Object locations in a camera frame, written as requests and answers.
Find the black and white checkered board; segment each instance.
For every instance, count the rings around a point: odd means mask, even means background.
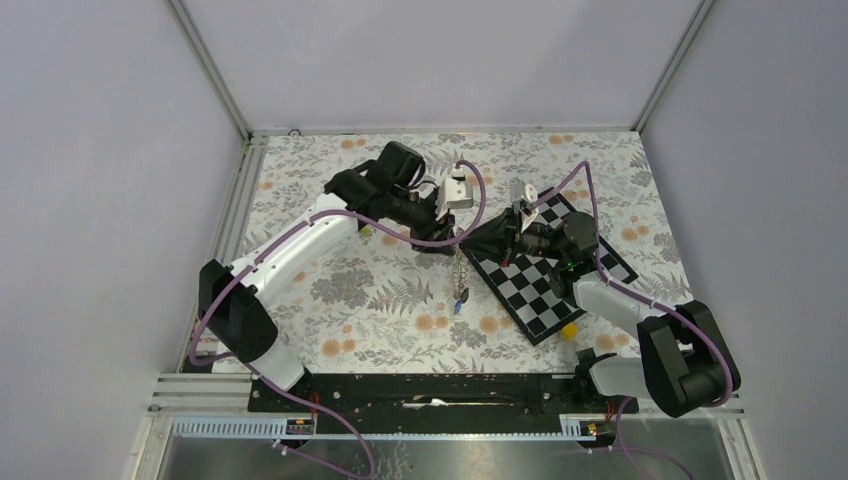
[[[539,215],[535,221],[555,227],[569,211],[575,211],[575,208],[562,195],[557,195],[548,200],[547,204],[539,206]],[[639,278],[603,238],[599,248],[601,263],[615,278],[624,283]],[[551,291],[547,275],[556,265],[554,260],[519,255],[512,265],[501,268],[495,262],[477,260],[472,254],[467,256],[533,345],[586,313],[572,308]]]

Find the yellow object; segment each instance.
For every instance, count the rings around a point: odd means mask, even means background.
[[[562,327],[562,330],[559,331],[559,334],[562,335],[562,338],[566,340],[571,340],[572,338],[577,336],[577,325],[573,323],[569,323],[568,325]]]

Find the floral tablecloth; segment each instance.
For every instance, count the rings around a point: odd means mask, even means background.
[[[640,275],[635,285],[672,302],[688,298],[642,144],[630,132],[273,137],[243,251],[298,217],[336,172],[376,158],[390,140],[423,154],[428,178],[436,181],[460,158],[477,165],[489,196],[484,220],[508,205],[514,179],[541,191],[588,160],[602,235]],[[585,178],[577,178],[563,193],[591,213]],[[455,212],[457,224],[468,225],[475,209]],[[312,372],[564,372],[573,370],[575,352],[587,347],[638,355],[632,337],[590,314],[576,321],[576,337],[554,335],[533,347],[473,269],[469,301],[454,315],[451,266],[448,257],[418,254],[381,232],[361,232],[299,272],[268,310],[282,340]],[[213,371],[247,370],[227,359]]]

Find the gray wall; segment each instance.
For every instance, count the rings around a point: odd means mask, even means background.
[[[844,478],[848,3],[719,2],[644,142],[772,479]]]
[[[255,128],[628,126],[698,0],[187,0]]]
[[[0,478],[118,478],[238,140],[157,0],[2,2],[0,122]]]

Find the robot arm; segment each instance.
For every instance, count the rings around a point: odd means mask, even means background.
[[[242,363],[284,390],[291,388],[307,371],[291,349],[278,341],[277,327],[266,307],[316,256],[363,227],[350,216],[329,215],[311,224],[310,219],[321,212],[347,210],[375,221],[394,220],[409,227],[410,235],[418,240],[446,240],[454,226],[451,209],[473,204],[471,185],[461,170],[454,170],[424,198],[415,191],[423,176],[424,159],[409,148],[390,142],[377,160],[336,174],[300,218],[261,247],[227,267],[216,260],[207,263],[200,271],[201,315],[206,315],[214,300],[233,282],[233,272],[255,266],[212,313],[209,329]],[[454,253],[453,247],[413,248]]]
[[[639,340],[640,358],[607,354],[578,367],[577,374],[586,377],[586,383],[600,395],[651,398],[671,417],[719,398],[726,385],[724,374],[707,345],[670,314],[654,308],[654,299],[637,292],[642,298],[637,300],[597,271],[594,218],[571,212],[556,228],[534,224],[535,200],[535,190],[519,182],[513,188],[512,206],[481,225],[460,248],[501,266],[508,266],[520,254],[556,259],[549,281],[559,298],[605,318]],[[675,310],[715,344],[729,366],[733,390],[738,389],[739,372],[709,308],[691,301]],[[681,345],[690,348],[681,351]]]

